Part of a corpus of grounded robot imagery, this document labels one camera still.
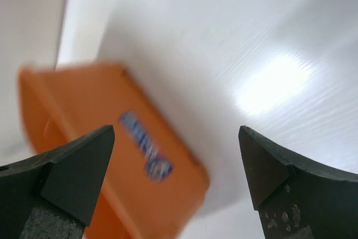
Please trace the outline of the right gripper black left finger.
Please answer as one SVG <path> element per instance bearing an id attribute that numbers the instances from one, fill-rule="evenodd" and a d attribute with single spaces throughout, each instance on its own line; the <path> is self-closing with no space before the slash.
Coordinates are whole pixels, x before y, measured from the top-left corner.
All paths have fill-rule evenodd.
<path id="1" fill-rule="evenodd" d="M 1 238 L 82 238 L 115 141 L 112 125 L 1 166 Z"/>

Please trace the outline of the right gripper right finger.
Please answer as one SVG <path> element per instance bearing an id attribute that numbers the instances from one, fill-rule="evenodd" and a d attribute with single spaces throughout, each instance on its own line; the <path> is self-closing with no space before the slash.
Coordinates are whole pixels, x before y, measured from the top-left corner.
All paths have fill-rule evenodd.
<path id="1" fill-rule="evenodd" d="M 357 174 L 304 157 L 247 126 L 238 139 L 266 238 L 357 238 Z"/>

